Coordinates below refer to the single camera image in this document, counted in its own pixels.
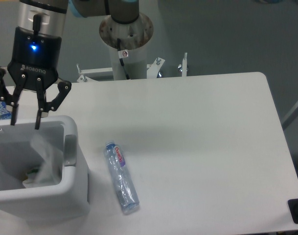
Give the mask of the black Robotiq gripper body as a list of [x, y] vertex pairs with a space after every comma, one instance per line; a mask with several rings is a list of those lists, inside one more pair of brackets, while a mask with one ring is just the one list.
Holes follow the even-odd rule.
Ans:
[[24, 89], [35, 91], [41, 78], [43, 89], [48, 89], [58, 79], [57, 64], [62, 38], [51, 35], [34, 35], [32, 31], [16, 27], [12, 59], [7, 70], [14, 83], [26, 76]]

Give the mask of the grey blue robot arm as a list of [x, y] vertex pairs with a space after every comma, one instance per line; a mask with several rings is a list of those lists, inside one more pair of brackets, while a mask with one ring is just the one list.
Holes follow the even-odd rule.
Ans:
[[71, 90], [61, 79], [57, 65], [67, 11], [80, 17], [105, 16], [100, 32], [118, 51], [135, 49], [143, 41], [137, 0], [22, 0], [15, 29], [12, 58], [0, 67], [0, 101], [17, 121], [23, 90], [37, 95], [35, 127], [49, 111], [56, 111]]

